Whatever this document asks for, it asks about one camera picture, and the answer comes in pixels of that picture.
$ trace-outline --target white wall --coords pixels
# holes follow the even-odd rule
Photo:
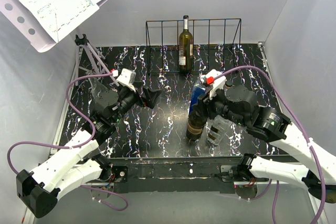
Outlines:
[[[52,143],[75,63],[75,44],[66,37],[40,54],[0,13],[0,222],[21,223],[25,205],[16,196],[15,174],[6,154],[19,141]],[[12,151],[14,167],[30,170],[50,149],[22,145]]]
[[[285,2],[286,0],[109,0],[80,29],[97,46],[141,45],[146,42],[146,20],[182,19],[183,15],[189,15],[190,18],[238,17],[242,18],[243,23],[242,41],[258,42],[266,40]],[[232,37],[234,31],[235,27],[229,26],[227,36]],[[195,42],[207,42],[204,27],[203,30],[200,27],[200,32],[198,38],[195,36]],[[213,32],[211,42],[221,43],[223,29],[215,27]],[[160,44],[160,30],[157,28],[150,33],[151,43]],[[164,36],[164,44],[176,44],[175,29],[168,30],[168,34]]]
[[[336,155],[335,0],[288,0],[267,41],[275,85],[308,134]],[[329,223],[335,205],[325,206]]]

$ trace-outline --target table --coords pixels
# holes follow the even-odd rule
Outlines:
[[[226,133],[226,137],[218,146],[206,141],[206,130],[196,141],[189,141],[185,137],[190,95],[193,83],[198,73],[186,76],[176,73],[159,73],[147,75],[147,58],[145,46],[103,47],[99,48],[106,56],[109,69],[128,68],[136,72],[136,80],[142,81],[151,89],[162,89],[157,106],[151,110],[134,106],[118,124],[117,132],[107,139],[106,144],[100,146],[101,154],[108,158],[114,157],[214,157],[239,156],[244,153],[258,155],[277,155],[285,152],[266,144],[247,134],[244,128],[233,124]],[[195,69],[206,68],[207,46],[195,45]],[[152,49],[152,68],[159,70],[161,65],[161,49]],[[175,47],[164,47],[163,57],[165,68],[177,69],[177,53]],[[231,69],[237,63],[252,65],[267,70],[266,61],[262,57],[257,44],[242,44],[238,60],[238,45],[235,48],[228,46],[224,50],[217,45],[210,50],[210,67],[220,70]],[[80,65],[91,69],[91,63],[85,52],[81,57]],[[85,75],[80,70],[79,76]],[[111,86],[109,78],[102,81]],[[266,79],[257,72],[244,70],[231,76],[234,85],[243,84],[257,93],[260,105],[279,108],[278,100]],[[90,106],[94,103],[90,93],[88,80],[74,87],[71,100],[77,108],[89,114]],[[60,145],[65,145],[78,131],[84,120],[72,109],[68,110]]]

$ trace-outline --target green glass bottle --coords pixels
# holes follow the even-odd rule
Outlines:
[[[189,32],[188,21],[189,17],[187,15],[183,16],[183,32],[180,34],[178,40],[178,69],[180,73],[188,73],[193,69],[194,39],[193,35]]]

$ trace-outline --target hole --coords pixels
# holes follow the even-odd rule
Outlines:
[[[29,34],[30,34],[30,35],[34,35],[34,34],[35,34],[35,30],[34,30],[34,29],[32,29],[32,28],[31,28],[31,29],[29,29],[29,30],[28,30],[28,32],[29,32]]]
[[[25,19],[23,17],[19,16],[19,17],[17,17],[17,21],[22,24],[22,23],[25,22]]]
[[[13,6],[9,3],[5,4],[6,10],[13,10]]]

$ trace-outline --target tripod leg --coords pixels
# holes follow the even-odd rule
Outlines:
[[[78,70],[79,70],[79,46],[76,46],[75,79],[78,78]]]
[[[110,70],[107,68],[107,66],[104,64],[104,62],[100,59],[99,55],[96,54],[96,52],[94,51],[94,49],[92,48],[92,46],[90,45],[90,43],[88,43],[87,46],[84,45],[84,47],[87,47],[93,54],[93,56],[95,56],[95,58],[98,60],[98,62],[100,63],[100,65],[103,67],[103,69],[106,71],[106,73],[109,73]],[[117,81],[115,80],[115,78],[113,76],[110,76],[112,81],[114,82],[114,84],[117,85],[117,87],[119,86],[119,84],[117,83]]]
[[[87,54],[87,56],[88,56],[88,58],[89,58],[89,60],[92,64],[92,67],[93,67],[94,71],[96,72],[96,74],[100,74],[98,66],[95,63],[94,58],[92,57],[92,54],[94,55],[95,52],[93,51],[93,53],[91,53],[90,49],[86,45],[83,45],[83,48],[84,48],[84,50],[85,50],[85,52],[86,52],[86,54]]]
[[[103,59],[105,60],[105,56],[101,53],[101,51],[99,51],[96,47],[94,47],[93,45],[91,45],[93,47],[93,49],[95,50],[95,52]]]

